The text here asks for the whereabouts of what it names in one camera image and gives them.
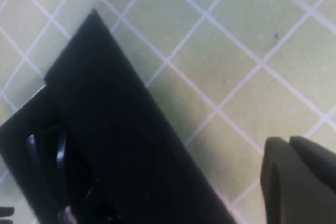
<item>black plastic object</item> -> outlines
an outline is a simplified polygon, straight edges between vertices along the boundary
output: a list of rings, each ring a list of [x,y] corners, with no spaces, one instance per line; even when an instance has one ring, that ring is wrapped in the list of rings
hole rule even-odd
[[[335,154],[301,137],[266,141],[261,185],[268,224],[336,223]]]
[[[234,223],[96,12],[45,81],[0,129],[0,152],[42,224],[57,223],[61,207],[32,176],[25,139],[54,118],[123,223]]]

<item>black plastic part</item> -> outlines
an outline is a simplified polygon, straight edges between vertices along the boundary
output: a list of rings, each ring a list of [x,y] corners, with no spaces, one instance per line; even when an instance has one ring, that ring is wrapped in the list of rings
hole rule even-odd
[[[336,193],[336,154],[299,136],[292,137],[290,145],[315,176]]]
[[[32,178],[21,141],[55,116],[124,223],[234,223],[96,12],[45,81],[0,129],[0,152],[42,224],[57,223],[60,209]]]

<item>tiled floor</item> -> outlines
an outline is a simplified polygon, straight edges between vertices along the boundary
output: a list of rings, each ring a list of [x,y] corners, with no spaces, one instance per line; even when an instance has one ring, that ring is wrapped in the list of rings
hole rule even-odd
[[[265,223],[268,136],[336,151],[336,0],[0,0],[0,123],[92,8],[238,223]],[[0,205],[33,214],[0,162]]]

